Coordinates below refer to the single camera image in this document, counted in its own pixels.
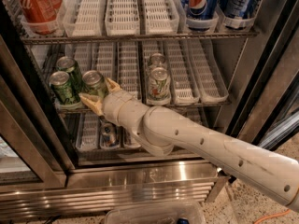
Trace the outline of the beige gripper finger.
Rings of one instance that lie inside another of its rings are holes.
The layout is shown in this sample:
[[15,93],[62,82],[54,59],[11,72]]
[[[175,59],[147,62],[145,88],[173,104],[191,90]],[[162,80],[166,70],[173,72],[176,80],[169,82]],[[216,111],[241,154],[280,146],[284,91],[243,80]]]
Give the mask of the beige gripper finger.
[[115,82],[114,80],[108,77],[106,77],[106,84],[107,84],[107,89],[110,93],[121,90],[121,86],[117,82]]
[[82,92],[78,96],[81,102],[89,107],[97,116],[104,115],[102,110],[103,99],[101,97]]

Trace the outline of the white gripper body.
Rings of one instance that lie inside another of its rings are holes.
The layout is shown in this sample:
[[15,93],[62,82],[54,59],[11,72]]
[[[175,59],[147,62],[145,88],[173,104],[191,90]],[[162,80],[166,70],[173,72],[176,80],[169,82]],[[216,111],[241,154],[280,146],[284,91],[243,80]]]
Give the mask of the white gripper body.
[[136,129],[148,109],[147,105],[124,90],[109,94],[102,104],[106,120],[125,129]]

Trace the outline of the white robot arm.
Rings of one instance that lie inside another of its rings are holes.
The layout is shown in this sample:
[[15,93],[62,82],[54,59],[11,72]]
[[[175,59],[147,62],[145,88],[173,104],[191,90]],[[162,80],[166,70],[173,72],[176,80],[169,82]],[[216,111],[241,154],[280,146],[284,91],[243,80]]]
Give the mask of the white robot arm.
[[122,126],[151,155],[162,157],[174,147],[185,148],[299,212],[297,160],[208,129],[164,106],[144,105],[111,79],[107,87],[106,97],[82,92],[81,102],[96,115]]

